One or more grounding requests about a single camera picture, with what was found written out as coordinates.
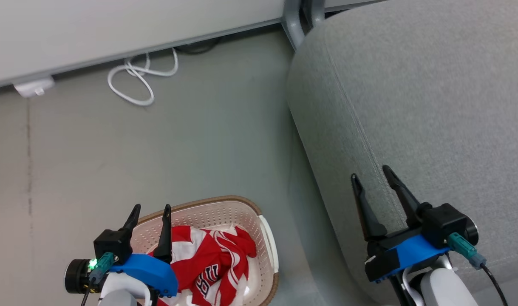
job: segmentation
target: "gray cushion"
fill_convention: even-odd
[[[405,215],[381,165],[420,201],[480,229],[500,281],[518,277],[518,0],[389,0],[332,17],[297,51],[288,102],[348,267],[368,283],[350,175],[390,231]],[[454,256],[471,291],[490,286]]]

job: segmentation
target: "teal cable connector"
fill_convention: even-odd
[[[89,274],[89,281],[98,284],[102,280],[102,277],[106,274],[106,272],[113,266],[115,262],[115,256],[112,252],[105,252],[102,257],[98,260],[96,267]]]
[[[476,270],[482,269],[480,265],[487,262],[486,258],[470,242],[456,232],[449,236],[447,245],[455,252],[463,255]]]

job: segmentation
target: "gray metal leg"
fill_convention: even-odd
[[[302,31],[300,16],[298,16],[300,3],[301,0],[286,0],[282,17],[283,29],[295,50],[304,41],[304,31]]]
[[[325,20],[325,0],[305,0],[304,8],[306,20],[312,28]]]

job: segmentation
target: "laundry basket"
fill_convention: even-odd
[[[159,242],[162,213],[142,217],[134,228],[130,245],[136,253],[149,253]],[[278,253],[272,231],[260,209],[240,196],[220,196],[172,207],[172,226],[224,230],[230,225],[246,230],[257,246],[257,257],[249,259],[249,291],[245,306],[266,306],[278,289]]]

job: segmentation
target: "basket handle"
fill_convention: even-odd
[[[280,263],[278,262],[278,248],[276,248],[276,242],[274,241],[274,235],[272,234],[272,230],[270,229],[270,225],[268,225],[268,221],[263,215],[259,215],[260,219],[260,228],[263,231],[263,236],[266,236],[268,242],[266,243],[266,251],[269,254],[270,265],[272,269],[274,269],[274,273],[278,273],[278,269],[280,267]]]

